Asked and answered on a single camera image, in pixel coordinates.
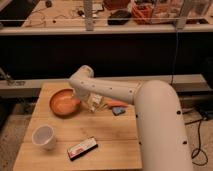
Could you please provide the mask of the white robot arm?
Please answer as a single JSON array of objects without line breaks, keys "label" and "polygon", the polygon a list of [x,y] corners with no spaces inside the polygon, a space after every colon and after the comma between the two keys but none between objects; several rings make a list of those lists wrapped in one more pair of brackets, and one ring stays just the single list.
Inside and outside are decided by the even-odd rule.
[{"label": "white robot arm", "polygon": [[97,79],[87,65],[69,83],[81,100],[93,92],[135,107],[142,171],[194,171],[180,100],[171,85]]}]

